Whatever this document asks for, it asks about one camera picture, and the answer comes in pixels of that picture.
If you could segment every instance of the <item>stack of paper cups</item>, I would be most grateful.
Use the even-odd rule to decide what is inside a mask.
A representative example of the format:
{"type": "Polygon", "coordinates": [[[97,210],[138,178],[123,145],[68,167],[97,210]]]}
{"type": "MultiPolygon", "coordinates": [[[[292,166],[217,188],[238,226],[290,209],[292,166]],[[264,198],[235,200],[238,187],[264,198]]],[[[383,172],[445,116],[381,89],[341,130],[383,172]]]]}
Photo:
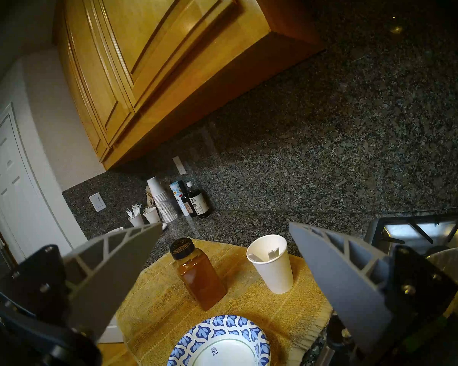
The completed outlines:
{"type": "Polygon", "coordinates": [[[177,181],[173,182],[173,184],[170,184],[171,191],[175,195],[176,201],[178,202],[178,205],[182,209],[183,215],[189,216],[189,212],[186,210],[185,204],[182,202],[182,189],[180,188],[180,183],[183,183],[183,181],[177,181]]]}
{"type": "Polygon", "coordinates": [[[167,223],[172,222],[178,217],[175,208],[169,200],[169,196],[166,191],[161,187],[156,177],[147,180],[151,194],[153,195],[156,207],[160,211],[163,220],[167,223]]]}

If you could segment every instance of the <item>honey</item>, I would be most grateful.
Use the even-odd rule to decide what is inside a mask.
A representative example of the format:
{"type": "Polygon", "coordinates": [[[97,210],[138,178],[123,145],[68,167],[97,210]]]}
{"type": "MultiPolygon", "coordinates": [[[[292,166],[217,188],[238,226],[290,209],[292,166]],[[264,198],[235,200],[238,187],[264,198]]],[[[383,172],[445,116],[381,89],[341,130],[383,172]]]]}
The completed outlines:
{"type": "Polygon", "coordinates": [[[196,248],[189,238],[175,241],[170,252],[175,259],[173,266],[186,289],[200,307],[207,311],[227,293],[207,255],[196,248]]]}

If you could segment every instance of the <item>paper plate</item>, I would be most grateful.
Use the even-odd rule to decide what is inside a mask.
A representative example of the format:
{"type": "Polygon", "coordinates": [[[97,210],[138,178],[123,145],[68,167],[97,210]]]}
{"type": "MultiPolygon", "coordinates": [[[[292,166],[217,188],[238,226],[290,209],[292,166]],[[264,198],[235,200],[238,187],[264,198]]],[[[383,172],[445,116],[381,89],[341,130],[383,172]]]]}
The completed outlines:
{"type": "Polygon", "coordinates": [[[175,345],[166,366],[269,366],[269,342],[252,321],[236,315],[204,320],[175,345]]]}

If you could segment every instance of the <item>dark glass bottle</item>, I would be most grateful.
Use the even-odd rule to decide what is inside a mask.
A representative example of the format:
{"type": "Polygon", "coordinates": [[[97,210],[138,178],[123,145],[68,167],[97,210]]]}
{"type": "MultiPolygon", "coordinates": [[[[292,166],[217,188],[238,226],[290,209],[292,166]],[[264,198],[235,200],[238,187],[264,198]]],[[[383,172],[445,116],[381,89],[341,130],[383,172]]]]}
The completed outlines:
{"type": "Polygon", "coordinates": [[[193,208],[195,208],[195,212],[199,216],[199,218],[206,218],[210,214],[210,208],[208,207],[207,202],[205,201],[202,192],[193,186],[191,181],[186,183],[187,188],[189,189],[189,198],[192,202],[193,208]]]}
{"type": "Polygon", "coordinates": [[[186,191],[184,182],[179,181],[178,186],[180,186],[180,190],[182,191],[182,203],[185,205],[186,210],[192,218],[196,217],[197,212],[195,212],[195,208],[193,208],[192,202],[190,201],[190,197],[186,191]]]}

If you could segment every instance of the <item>stove burner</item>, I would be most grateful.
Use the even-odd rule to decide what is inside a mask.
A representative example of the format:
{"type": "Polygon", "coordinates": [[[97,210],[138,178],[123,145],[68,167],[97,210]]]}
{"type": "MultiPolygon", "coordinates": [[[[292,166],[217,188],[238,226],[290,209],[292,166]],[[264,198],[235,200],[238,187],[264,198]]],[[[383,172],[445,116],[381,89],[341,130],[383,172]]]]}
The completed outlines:
{"type": "Polygon", "coordinates": [[[375,219],[368,226],[365,241],[387,254],[392,254],[399,244],[419,254],[431,254],[433,247],[456,248],[458,212],[375,219]]]}

